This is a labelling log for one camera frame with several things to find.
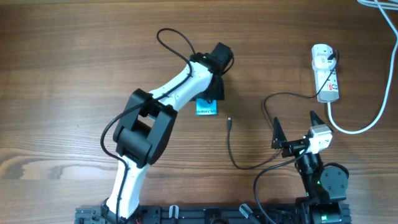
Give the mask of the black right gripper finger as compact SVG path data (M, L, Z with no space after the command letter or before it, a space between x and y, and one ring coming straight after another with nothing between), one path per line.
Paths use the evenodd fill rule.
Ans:
M323 120L314 112L313 110L310 111L310 121L312 126L319 126L325 124Z
M273 123L273 137L272 137L271 148L281 149L285 147L286 144L287 144L287 138L283 132L278 117L275 117Z

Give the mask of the blue Galaxy smartphone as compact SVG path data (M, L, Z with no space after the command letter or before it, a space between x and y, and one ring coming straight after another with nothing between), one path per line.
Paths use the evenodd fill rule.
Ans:
M218 114L216 100L196 99L196 115L197 116L215 116Z

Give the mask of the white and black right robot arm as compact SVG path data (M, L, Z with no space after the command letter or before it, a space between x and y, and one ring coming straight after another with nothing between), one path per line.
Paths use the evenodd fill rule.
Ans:
M320 151L329 147L333 130L314 111L310 112L312 126L302 139L288 141L277 118L273 122L271 147L281 149L282 157L294 157L306 197L297 198L292 218L297 223L351 223L346 200L349 171L341 164L323 163Z

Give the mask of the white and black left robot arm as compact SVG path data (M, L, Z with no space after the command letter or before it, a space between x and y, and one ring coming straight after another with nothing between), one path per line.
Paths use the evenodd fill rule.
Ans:
M178 111L190 101L224 99L222 76L231 68L230 47L217 43L211 53L194 53L186 67L162 87L135 90L115 124L118 173L111 196L101 205L107 223L127 223L139 206L146 172L164 152Z

